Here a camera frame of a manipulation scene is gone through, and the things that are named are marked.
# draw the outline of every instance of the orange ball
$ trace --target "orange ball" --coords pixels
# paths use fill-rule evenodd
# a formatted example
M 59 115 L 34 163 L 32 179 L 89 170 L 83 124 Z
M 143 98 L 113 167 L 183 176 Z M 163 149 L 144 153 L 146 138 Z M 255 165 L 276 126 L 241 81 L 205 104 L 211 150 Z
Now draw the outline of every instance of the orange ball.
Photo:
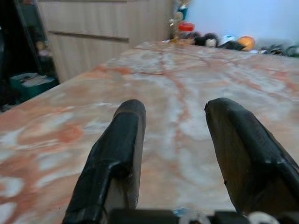
M 252 50 L 256 42 L 250 36 L 243 36 L 238 40 L 238 43 L 243 44 L 245 46 L 243 50 Z

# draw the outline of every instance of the plush toy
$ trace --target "plush toy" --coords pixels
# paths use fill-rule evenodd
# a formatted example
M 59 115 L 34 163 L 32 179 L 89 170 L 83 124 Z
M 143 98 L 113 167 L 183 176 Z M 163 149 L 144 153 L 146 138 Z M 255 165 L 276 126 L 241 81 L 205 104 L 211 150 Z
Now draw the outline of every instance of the plush toy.
M 268 48 L 261 48 L 258 52 L 259 54 L 264 54 L 264 55 L 285 55 L 284 53 L 284 47 L 282 44 L 280 45 L 271 45 Z
M 227 43 L 228 41 L 236 41 L 236 37 L 233 35 L 224 35 L 220 41 L 219 41 L 219 45 L 223 45 L 225 43 Z
M 229 50 L 242 50 L 245 48 L 245 46 L 243 44 L 238 43 L 237 41 L 228 41 L 225 44 L 220 45 L 218 48 Z
M 245 46 L 245 48 L 243 50 L 247 50 L 247 51 L 252 50 L 255 45 L 254 39 L 250 36 L 243 36 L 238 40 L 238 42 L 240 44 L 243 44 Z
M 289 57 L 299 57 L 299 46 L 288 47 L 285 54 Z
M 216 34 L 208 33 L 203 37 L 196 37 L 195 45 L 215 48 L 218 45 L 218 36 Z

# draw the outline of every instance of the marble countertop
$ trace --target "marble countertop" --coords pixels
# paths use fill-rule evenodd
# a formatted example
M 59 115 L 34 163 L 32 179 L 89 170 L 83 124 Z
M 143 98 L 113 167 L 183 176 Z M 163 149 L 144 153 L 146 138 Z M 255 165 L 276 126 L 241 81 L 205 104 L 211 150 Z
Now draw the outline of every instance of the marble countertop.
M 203 111 L 227 97 L 299 162 L 299 60 L 144 43 L 0 115 L 0 223 L 61 222 L 123 101 L 147 111 L 139 208 L 232 210 Z

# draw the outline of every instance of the cabinet drawer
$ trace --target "cabinet drawer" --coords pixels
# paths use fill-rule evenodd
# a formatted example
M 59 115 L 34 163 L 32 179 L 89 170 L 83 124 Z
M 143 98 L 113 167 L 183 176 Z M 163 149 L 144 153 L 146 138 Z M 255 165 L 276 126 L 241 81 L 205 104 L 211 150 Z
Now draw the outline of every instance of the cabinet drawer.
M 104 63 L 129 49 L 128 43 L 49 35 L 60 82 Z
M 48 31 L 128 38 L 127 2 L 38 3 Z

